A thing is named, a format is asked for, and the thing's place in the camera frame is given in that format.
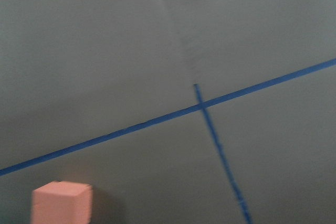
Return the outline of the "pink foam block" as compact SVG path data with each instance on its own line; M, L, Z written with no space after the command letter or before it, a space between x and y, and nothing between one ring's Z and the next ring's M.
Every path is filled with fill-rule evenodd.
M32 191L30 222L90 223L92 199L89 184L50 182Z

